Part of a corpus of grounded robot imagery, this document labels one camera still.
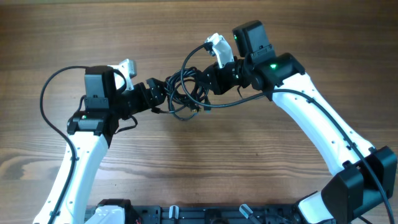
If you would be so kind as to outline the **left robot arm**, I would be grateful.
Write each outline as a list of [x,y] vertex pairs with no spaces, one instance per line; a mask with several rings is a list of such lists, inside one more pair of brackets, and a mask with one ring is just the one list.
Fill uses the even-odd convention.
[[86,94],[59,132],[67,143],[53,187],[34,223],[83,223],[95,175],[112,138],[120,133],[119,120],[165,101],[165,83],[155,78],[133,87],[119,68],[85,67]]

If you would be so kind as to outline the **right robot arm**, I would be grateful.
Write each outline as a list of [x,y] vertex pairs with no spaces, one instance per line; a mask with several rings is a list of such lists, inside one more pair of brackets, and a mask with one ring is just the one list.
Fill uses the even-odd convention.
[[332,176],[319,192],[298,202],[305,223],[349,223],[392,197],[397,157],[376,149],[326,102],[303,65],[289,53],[277,55],[260,21],[233,30],[235,57],[222,35],[204,43],[216,58],[199,76],[214,94],[251,86],[284,110],[318,149]]

